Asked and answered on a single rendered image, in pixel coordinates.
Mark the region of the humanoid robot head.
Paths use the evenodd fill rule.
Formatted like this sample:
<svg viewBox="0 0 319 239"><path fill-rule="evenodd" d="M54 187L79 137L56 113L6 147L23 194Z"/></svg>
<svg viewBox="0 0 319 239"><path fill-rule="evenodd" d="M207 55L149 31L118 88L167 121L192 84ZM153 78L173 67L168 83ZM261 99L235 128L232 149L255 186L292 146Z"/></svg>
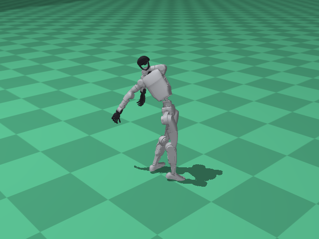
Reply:
<svg viewBox="0 0 319 239"><path fill-rule="evenodd" d="M149 64L149 58L147 57L147 56L141 56L139 59L138 59L138 61L137 61L137 64L139 65L139 67L142 69L142 70L148 70L149 69L149 67L150 67L150 64ZM141 67L141 65L147 65L148 64L148 67L146 68L146 69L143 69L142 67ZM152 71L149 71L148 72L148 74L149 73L151 73ZM147 74L147 75L148 75Z"/></svg>

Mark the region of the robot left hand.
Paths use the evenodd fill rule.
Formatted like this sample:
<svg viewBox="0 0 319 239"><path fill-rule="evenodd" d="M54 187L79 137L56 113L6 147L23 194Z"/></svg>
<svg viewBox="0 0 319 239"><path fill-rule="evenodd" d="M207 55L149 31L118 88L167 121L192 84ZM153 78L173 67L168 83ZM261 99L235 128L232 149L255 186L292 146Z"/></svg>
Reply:
<svg viewBox="0 0 319 239"><path fill-rule="evenodd" d="M141 96L140 96L140 100L137 102L139 103L139 106L142 106L145 103L145 93L146 93L146 89L143 89L143 92L141 92Z"/></svg>

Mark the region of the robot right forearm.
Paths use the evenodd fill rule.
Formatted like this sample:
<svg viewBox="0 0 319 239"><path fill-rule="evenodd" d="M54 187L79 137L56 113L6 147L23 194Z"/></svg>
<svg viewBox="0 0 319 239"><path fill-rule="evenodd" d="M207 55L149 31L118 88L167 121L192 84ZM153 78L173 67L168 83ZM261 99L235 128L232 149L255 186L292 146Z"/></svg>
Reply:
<svg viewBox="0 0 319 239"><path fill-rule="evenodd" d="M117 111L120 113L121 110L123 110L127 103L130 101L129 98L131 97L131 93L128 92L125 94L125 96L123 97L123 100L121 102L121 104L119 104L119 107L117 108Z"/></svg>

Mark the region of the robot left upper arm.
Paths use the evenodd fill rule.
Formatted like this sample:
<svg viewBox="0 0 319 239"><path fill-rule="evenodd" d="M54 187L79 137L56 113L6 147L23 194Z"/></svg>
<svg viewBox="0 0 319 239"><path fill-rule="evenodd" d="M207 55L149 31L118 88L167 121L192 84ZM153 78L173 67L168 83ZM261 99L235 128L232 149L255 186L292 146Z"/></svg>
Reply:
<svg viewBox="0 0 319 239"><path fill-rule="evenodd" d="M143 69L146 69L147 67L144 67ZM167 71L167 66L165 64L159 64L159 65L153 65L150 66L148 70L142 70L142 75L147 75L149 71L153 71L155 69L159 69L161 73L165 74Z"/></svg>

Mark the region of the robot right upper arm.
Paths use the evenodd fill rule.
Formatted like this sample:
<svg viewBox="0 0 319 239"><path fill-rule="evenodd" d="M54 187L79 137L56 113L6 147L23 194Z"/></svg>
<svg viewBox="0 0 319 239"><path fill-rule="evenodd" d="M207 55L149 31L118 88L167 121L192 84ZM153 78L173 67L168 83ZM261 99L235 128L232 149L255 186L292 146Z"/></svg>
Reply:
<svg viewBox="0 0 319 239"><path fill-rule="evenodd" d="M143 83L142 79L139 79L137 84L135 84L128 92L131 93L131 97L129 99L133 99L135 97L135 92L139 91L142 87L146 87Z"/></svg>

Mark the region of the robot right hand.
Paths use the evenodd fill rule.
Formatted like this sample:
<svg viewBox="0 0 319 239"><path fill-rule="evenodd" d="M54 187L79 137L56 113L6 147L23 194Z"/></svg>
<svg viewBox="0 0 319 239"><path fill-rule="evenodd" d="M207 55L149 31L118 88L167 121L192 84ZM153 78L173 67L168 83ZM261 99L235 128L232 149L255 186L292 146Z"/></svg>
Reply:
<svg viewBox="0 0 319 239"><path fill-rule="evenodd" d="M112 116L112 120L115 122L115 123L118 123L117 121L119 120L120 121L120 114L122 113L123 110L120 111L120 113L116 110L116 113L113 114Z"/></svg>

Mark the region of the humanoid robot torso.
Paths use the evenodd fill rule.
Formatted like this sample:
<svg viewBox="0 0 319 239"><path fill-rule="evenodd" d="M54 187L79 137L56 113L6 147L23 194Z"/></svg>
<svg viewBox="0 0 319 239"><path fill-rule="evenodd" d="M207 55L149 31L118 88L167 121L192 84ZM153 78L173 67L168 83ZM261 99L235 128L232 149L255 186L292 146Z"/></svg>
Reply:
<svg viewBox="0 0 319 239"><path fill-rule="evenodd" d="M175 115L175 106L168 99L172 95L171 86L165 76L159 69L153 70L143 78L143 83L151 93L151 95L159 102L162 101L162 114L169 112L170 115ZM164 101L165 100L165 101Z"/></svg>

